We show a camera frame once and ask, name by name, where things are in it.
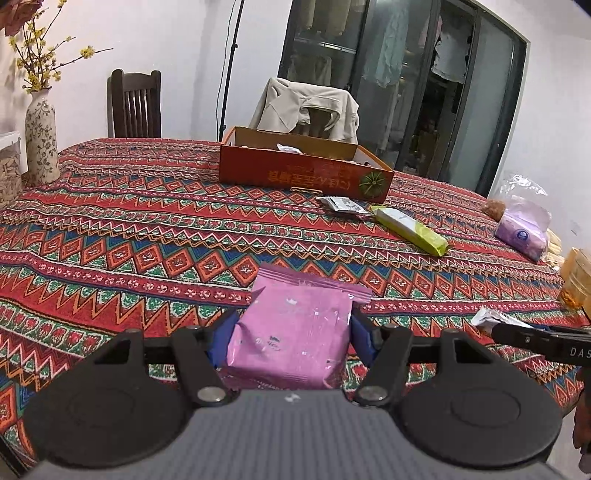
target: wardrobe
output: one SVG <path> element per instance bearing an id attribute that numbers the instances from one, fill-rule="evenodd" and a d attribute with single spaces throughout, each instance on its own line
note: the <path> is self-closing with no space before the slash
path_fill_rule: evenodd
<path id="1" fill-rule="evenodd" d="M 486 196 L 525 41 L 464 0 L 294 0 L 279 77 L 349 91 L 358 140 L 396 170 Z"/>

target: red tablecloth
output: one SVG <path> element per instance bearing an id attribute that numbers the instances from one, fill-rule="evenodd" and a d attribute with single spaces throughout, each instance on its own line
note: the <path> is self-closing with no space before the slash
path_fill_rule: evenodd
<path id="1" fill-rule="evenodd" d="M 261 261 L 359 282 L 366 313 L 416 335 L 461 328 L 486 305 L 546 324 L 586 325 L 556 302 L 560 277 L 497 241 L 483 199 L 397 173 L 387 203 L 452 244 L 433 258 L 373 222 L 348 221 L 309 194 L 224 185 L 219 146 L 175 140 L 96 140 L 62 152 L 61 178 L 0 212 L 0 433 L 27 462 L 27 400 L 116 332 L 147 336 L 206 325 L 245 307 Z M 490 348 L 569 408 L 572 367 L 506 346 Z M 349 352 L 345 387 L 365 368 Z M 173 378 L 172 367 L 152 374 Z M 433 374 L 414 366 L 410 383 Z"/>

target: table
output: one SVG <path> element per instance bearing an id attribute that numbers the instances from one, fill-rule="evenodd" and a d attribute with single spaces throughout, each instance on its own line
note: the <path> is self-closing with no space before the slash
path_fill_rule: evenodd
<path id="1" fill-rule="evenodd" d="M 416 335 L 460 328 L 545 385 L 565 410 L 574 369 L 493 345 L 468 320 L 486 305 L 545 324 L 587 325 L 561 310 L 560 277 L 493 237 L 483 199 L 397 173 L 387 203 L 452 247 L 433 258 L 370 221 L 346 220 L 311 194 L 217 181 L 219 144 L 94 140 L 61 153 L 61 177 L 0 213 L 0 433 L 34 463 L 23 426 L 28 399 L 116 333 L 146 336 L 208 325 L 246 307 L 262 261 L 359 282 L 365 313 Z M 173 380 L 171 366 L 151 374 Z M 352 349 L 345 389 L 365 368 Z M 409 384 L 434 374 L 411 368 Z"/>

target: open box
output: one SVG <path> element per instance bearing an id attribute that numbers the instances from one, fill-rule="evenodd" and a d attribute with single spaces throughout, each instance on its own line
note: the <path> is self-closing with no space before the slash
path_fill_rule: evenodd
<path id="1" fill-rule="evenodd" d="M 285 153 L 277 144 L 299 148 Z M 222 143 L 220 181 L 259 187 L 318 190 L 382 203 L 394 172 L 360 145 L 234 127 Z"/>

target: vase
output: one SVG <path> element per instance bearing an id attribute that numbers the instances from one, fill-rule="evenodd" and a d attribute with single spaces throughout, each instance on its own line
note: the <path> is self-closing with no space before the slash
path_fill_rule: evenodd
<path id="1" fill-rule="evenodd" d="M 48 100 L 50 89 L 31 92 L 27 109 L 25 139 L 27 164 L 32 186 L 46 185 L 60 177 L 57 162 L 56 110 Z"/>

